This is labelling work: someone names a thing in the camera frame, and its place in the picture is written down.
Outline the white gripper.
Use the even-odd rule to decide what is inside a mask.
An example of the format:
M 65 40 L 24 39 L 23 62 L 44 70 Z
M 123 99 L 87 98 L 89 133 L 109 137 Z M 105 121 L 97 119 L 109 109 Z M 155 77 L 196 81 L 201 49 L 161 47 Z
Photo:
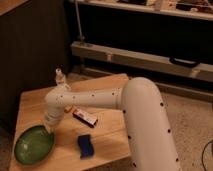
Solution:
M 52 116 L 49 113 L 46 113 L 44 115 L 44 125 L 48 133 L 53 133 L 54 132 L 53 129 L 55 129 L 58 126 L 60 121 L 61 121 L 60 117 Z

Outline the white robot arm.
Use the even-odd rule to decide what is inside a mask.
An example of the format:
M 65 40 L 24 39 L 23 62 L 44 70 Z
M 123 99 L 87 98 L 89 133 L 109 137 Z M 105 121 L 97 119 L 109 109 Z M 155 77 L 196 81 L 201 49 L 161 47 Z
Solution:
M 59 84 L 45 96 L 45 102 L 48 126 L 57 125 L 69 105 L 121 110 L 134 171 L 182 171 L 161 93 L 151 80 L 136 77 L 122 88 L 83 92 Z

